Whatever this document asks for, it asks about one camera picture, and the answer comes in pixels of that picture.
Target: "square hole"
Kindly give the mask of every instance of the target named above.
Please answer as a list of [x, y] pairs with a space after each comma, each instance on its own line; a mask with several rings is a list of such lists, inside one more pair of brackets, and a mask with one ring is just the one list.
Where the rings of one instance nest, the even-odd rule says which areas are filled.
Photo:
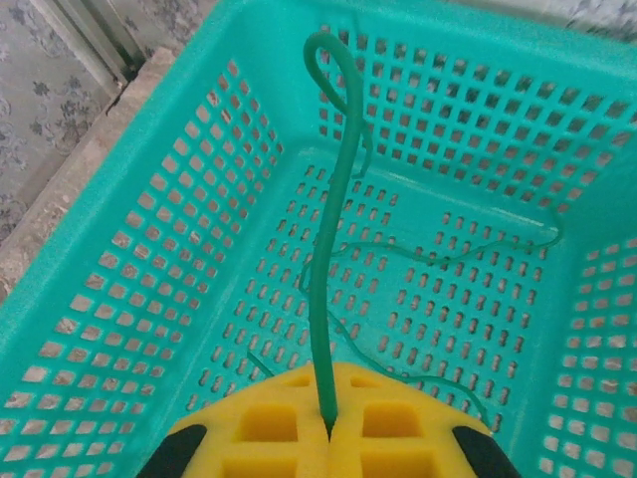
[[276, 403], [253, 406], [241, 418], [237, 441], [298, 441], [297, 411]]
[[377, 388], [380, 386], [377, 382], [365, 376], [353, 376], [349, 380], [349, 384], [354, 388]]
[[618, 476], [629, 478], [633, 476], [634, 470], [635, 464], [628, 460], [613, 460], [613, 471], [617, 473]]
[[292, 458], [225, 459], [222, 478], [295, 478], [297, 462]]
[[297, 376], [292, 380], [286, 382], [287, 386], [310, 386], [310, 377], [307, 375]]
[[9, 453], [4, 457], [4, 461], [24, 460], [31, 453], [31, 447], [27, 445], [15, 445], [11, 447]]
[[365, 406], [362, 436], [367, 438], [422, 436], [422, 430], [418, 415], [409, 403], [386, 401]]
[[362, 478], [438, 478], [433, 458], [424, 450], [365, 451], [360, 455]]

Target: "green wire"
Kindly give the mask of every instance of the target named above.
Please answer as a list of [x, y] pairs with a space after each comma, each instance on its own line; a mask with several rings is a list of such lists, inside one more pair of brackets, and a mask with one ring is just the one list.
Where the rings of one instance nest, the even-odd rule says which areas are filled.
[[[550, 248], [561, 241], [563, 236], [563, 226], [561, 223], [561, 218], [555, 209], [550, 209], [550, 213], [552, 215], [553, 221], [556, 225], [557, 233], [555, 237], [553, 237], [550, 241], [539, 243], [539, 244], [521, 244], [520, 242], [508, 241], [508, 240], [499, 240], [492, 241], [483, 246], [476, 247], [470, 251], [465, 252], [464, 254], [460, 254], [458, 256], [445, 256], [445, 257], [427, 257], [424, 254], [416, 254], [414, 251], [411, 251], [403, 246], [399, 246], [398, 244], [392, 244], [389, 242], [350, 242], [345, 245], [345, 247], [334, 251], [331, 253], [331, 257], [340, 257], [344, 256], [351, 249], [380, 249], [385, 250], [391, 253], [394, 253], [398, 256], [405, 257], [407, 259], [411, 259], [414, 262], [419, 262], [426, 264], [428, 266], [447, 266], [449, 264], [454, 264], [457, 262], [462, 262], [467, 259], [471, 259], [477, 256], [480, 253], [484, 253], [490, 249], [494, 248], [511, 248], [514, 250], [523, 250], [527, 253], [531, 253], [534, 251], [538, 251], [544, 248]], [[308, 269], [312, 264], [314, 258], [307, 261], [304, 264], [303, 269], [301, 270], [301, 277], [299, 279], [300, 286], [306, 281], [306, 274], [308, 273]]]
[[[347, 103], [333, 89], [327, 78], [323, 75], [317, 62], [317, 51], [327, 50], [340, 67], [345, 82]], [[542, 248], [548, 248], [559, 242], [563, 235], [563, 228], [557, 212], [551, 209], [551, 213], [557, 226], [557, 234], [553, 239], [542, 244], [524, 245], [513, 241], [494, 241], [480, 246], [464, 254], [455, 257], [431, 258], [417, 255], [402, 246], [390, 243], [368, 243], [354, 242], [346, 244], [344, 248], [331, 252], [334, 244], [340, 211], [345, 199], [347, 184], [351, 177], [353, 162], [358, 149], [358, 140], [362, 136], [363, 146], [366, 149], [365, 160], [360, 172], [353, 176], [355, 178], [364, 176], [373, 151], [371, 129], [363, 119], [363, 84], [362, 78], [356, 69], [352, 56], [342, 42], [329, 33], [319, 32], [311, 35], [304, 45], [304, 61], [306, 68], [317, 83], [318, 87], [325, 93], [331, 103], [345, 116], [345, 130], [342, 143], [338, 151], [338, 159], [334, 167], [333, 180], [327, 193], [327, 199], [323, 210], [320, 227], [317, 235], [313, 259], [308, 261], [301, 272], [299, 280], [299, 290], [307, 298], [310, 304], [310, 338], [312, 346], [312, 356], [317, 380], [318, 405], [320, 414], [325, 423], [327, 434], [331, 434], [334, 423], [338, 415], [336, 402], [336, 390], [334, 384], [333, 368], [331, 363], [331, 353], [329, 350], [329, 330], [328, 320], [332, 321], [337, 333], [342, 333], [347, 345], [355, 355], [367, 363], [374, 370], [383, 373], [396, 380], [411, 382], [435, 382], [456, 388], [465, 393], [476, 405], [485, 425], [491, 429], [491, 424], [487, 417], [487, 409], [480, 402], [478, 397], [467, 387], [455, 381], [448, 380], [436, 375], [402, 375], [387, 370], [379, 362], [366, 355], [351, 338], [345, 326], [336, 316], [327, 309], [327, 276], [329, 260], [346, 254], [352, 248], [384, 249], [388, 252], [409, 258], [415, 262], [424, 263], [428, 266], [448, 265], [469, 259], [494, 247], [509, 247], [514, 250], [524, 250], [528, 253]], [[304, 288], [305, 277], [310, 265], [314, 261], [315, 266], [311, 269], [310, 286]], [[254, 355], [248, 353], [251, 360], [263, 373], [272, 376], [272, 372], [260, 362]]]
[[[345, 81], [347, 104], [338, 96], [317, 63], [317, 51], [325, 49], [336, 60]], [[327, 268], [334, 244], [338, 219], [342, 210], [347, 184], [351, 177], [354, 158], [358, 150], [358, 139], [363, 134], [367, 144], [367, 154], [371, 154], [371, 134], [363, 119], [362, 78], [356, 65], [342, 42], [329, 33], [318, 32], [311, 35], [304, 45], [306, 68], [324, 91], [329, 100], [345, 115], [345, 131], [334, 167], [333, 181], [327, 193], [325, 208], [320, 220], [317, 243], [314, 249], [315, 267], [310, 275], [310, 343], [315, 365], [318, 389], [318, 406], [327, 435], [338, 416], [336, 387], [329, 350], [329, 330], [327, 322]]]
[[251, 361], [257, 368], [264, 373], [266, 378], [272, 378], [275, 376], [272, 371], [266, 367], [266, 365], [260, 361], [257, 356], [255, 356], [252, 352], [248, 351], [248, 360]]

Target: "square cutout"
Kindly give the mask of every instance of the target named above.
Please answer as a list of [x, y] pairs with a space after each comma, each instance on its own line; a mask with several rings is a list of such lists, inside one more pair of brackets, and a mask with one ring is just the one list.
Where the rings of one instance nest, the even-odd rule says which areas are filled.
[[378, 388], [380, 385], [364, 376], [353, 376], [349, 379], [349, 383], [354, 388]]
[[407, 438], [422, 436], [422, 430], [418, 422], [418, 415], [412, 405], [399, 401], [386, 401], [365, 406], [362, 418], [362, 436], [365, 438]]
[[233, 459], [224, 460], [223, 478], [295, 478], [297, 463], [294, 459]]
[[251, 407], [241, 418], [237, 433], [237, 441], [281, 442], [298, 439], [297, 411], [289, 405], [277, 403]]
[[362, 478], [439, 478], [438, 467], [426, 450], [369, 451], [360, 456]]

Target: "plastic basket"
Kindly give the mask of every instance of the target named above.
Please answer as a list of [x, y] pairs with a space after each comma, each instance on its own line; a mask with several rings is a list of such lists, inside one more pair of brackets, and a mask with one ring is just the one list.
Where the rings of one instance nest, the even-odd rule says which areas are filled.
[[2, 478], [132, 475], [264, 377], [247, 350], [309, 360], [295, 281], [344, 123], [303, 63], [321, 28], [376, 149], [337, 244], [542, 242], [551, 208], [564, 228], [442, 268], [355, 250], [330, 309], [385, 365], [473, 389], [525, 476], [636, 476], [635, 50], [433, 1], [255, 0], [215, 9], [2, 308]]

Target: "metal frame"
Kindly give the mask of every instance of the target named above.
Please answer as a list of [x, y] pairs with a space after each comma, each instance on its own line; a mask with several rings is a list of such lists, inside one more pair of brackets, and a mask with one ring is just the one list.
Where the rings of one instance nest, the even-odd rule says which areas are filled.
[[135, 78], [146, 58], [109, 0], [31, 0], [110, 94]]

